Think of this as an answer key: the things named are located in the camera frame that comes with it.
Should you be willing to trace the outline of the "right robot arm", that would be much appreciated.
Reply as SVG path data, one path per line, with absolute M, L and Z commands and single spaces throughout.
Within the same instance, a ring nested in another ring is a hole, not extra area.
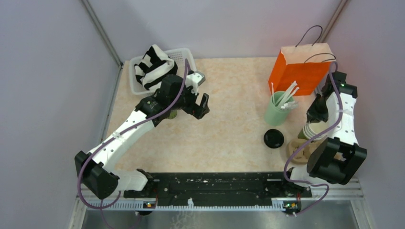
M 354 107 L 357 87 L 346 83 L 346 74 L 335 71 L 327 77 L 321 93 L 307 110 L 307 122 L 302 132 L 315 146 L 306 167 L 291 168 L 288 178 L 280 183 L 280 191 L 287 197 L 299 191 L 299 185 L 347 184 L 367 157 L 367 150 L 359 146 L 354 130 Z

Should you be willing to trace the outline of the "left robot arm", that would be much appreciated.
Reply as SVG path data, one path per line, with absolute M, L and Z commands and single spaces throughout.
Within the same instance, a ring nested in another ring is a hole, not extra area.
M 141 197 L 153 192 L 151 176 L 146 172 L 118 172 L 115 164 L 147 132 L 151 131 L 171 112 L 183 110 L 196 119 L 209 113 L 209 95 L 203 94 L 196 103 L 199 86 L 206 78 L 199 71 L 191 71 L 185 78 L 169 74 L 161 82 L 160 88 L 136 105 L 123 124 L 106 140 L 87 153 L 75 155 L 78 176 L 78 193 L 85 185 L 98 199 L 103 200 L 114 192 L 136 191 Z

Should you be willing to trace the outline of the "green paper coffee cup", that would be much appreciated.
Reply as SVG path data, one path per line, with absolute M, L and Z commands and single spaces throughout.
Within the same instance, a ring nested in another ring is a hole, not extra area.
M 168 116 L 168 119 L 171 120 L 171 119 L 176 118 L 177 114 L 178 114 L 178 111 L 177 111 L 177 110 L 171 111 L 170 114 L 169 114 L 169 116 Z

